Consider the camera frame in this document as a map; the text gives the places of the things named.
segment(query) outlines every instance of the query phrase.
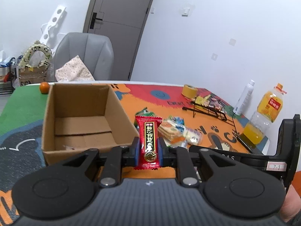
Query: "chair backrest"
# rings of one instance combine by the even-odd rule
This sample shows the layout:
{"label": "chair backrest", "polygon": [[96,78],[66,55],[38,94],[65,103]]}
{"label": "chair backrest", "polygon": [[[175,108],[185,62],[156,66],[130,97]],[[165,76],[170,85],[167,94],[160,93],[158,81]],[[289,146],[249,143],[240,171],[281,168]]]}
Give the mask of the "chair backrest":
{"label": "chair backrest", "polygon": [[95,80],[110,80],[114,61],[111,41],[104,35],[68,33],[59,43],[52,60],[54,69],[61,68],[79,55]]}

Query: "door handle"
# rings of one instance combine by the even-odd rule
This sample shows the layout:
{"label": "door handle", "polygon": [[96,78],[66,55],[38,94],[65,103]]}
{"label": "door handle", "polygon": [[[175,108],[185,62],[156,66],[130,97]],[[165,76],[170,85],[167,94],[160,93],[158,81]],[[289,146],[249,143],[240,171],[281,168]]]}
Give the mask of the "door handle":
{"label": "door handle", "polygon": [[97,16],[97,13],[93,13],[92,19],[91,19],[91,24],[90,24],[90,29],[94,29],[95,20],[102,21],[102,19],[96,18],[96,16]]}

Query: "green table mat area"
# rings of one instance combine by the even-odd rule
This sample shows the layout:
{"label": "green table mat area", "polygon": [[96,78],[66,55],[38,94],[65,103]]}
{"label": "green table mat area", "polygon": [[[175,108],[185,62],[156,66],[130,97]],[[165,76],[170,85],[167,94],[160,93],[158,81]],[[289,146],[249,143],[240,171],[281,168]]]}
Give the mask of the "green table mat area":
{"label": "green table mat area", "polygon": [[39,86],[17,88],[0,116],[0,136],[15,128],[44,118],[47,94]]}

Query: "polka dot cloth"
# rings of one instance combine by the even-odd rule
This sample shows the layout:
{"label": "polka dot cloth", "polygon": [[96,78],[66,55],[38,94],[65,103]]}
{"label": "polka dot cloth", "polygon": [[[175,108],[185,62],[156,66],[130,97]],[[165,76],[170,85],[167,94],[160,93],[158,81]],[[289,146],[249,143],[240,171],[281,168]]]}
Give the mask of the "polka dot cloth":
{"label": "polka dot cloth", "polygon": [[95,81],[92,74],[77,55],[63,67],[55,71],[55,78],[58,82],[61,81]]}

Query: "gray ribbed surface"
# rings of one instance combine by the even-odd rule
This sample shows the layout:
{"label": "gray ribbed surface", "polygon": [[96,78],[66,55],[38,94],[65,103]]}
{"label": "gray ribbed surface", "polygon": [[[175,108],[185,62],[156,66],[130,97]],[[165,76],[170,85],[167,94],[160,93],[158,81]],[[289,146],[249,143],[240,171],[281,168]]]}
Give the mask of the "gray ribbed surface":
{"label": "gray ribbed surface", "polygon": [[179,186],[174,179],[124,179],[112,189],[103,189],[82,212],[55,221],[20,218],[16,226],[278,226],[285,225],[273,217],[259,221],[232,219],[209,207],[196,189]]}

